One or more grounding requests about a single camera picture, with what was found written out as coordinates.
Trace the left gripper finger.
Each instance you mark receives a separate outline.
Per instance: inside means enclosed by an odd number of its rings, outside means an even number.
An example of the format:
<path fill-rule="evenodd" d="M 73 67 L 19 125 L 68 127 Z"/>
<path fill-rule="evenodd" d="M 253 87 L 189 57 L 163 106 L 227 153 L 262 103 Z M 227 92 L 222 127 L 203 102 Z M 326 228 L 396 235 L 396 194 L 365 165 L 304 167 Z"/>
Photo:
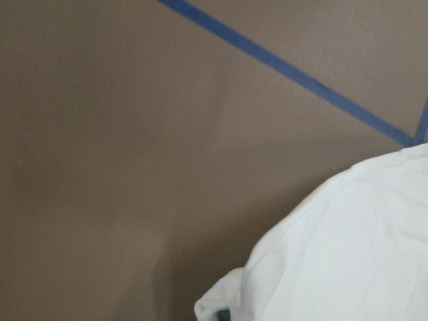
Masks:
<path fill-rule="evenodd" d="M 229 309 L 223 309 L 217 311 L 217 320 L 218 321 L 230 321 L 231 320 L 231 314 Z"/>

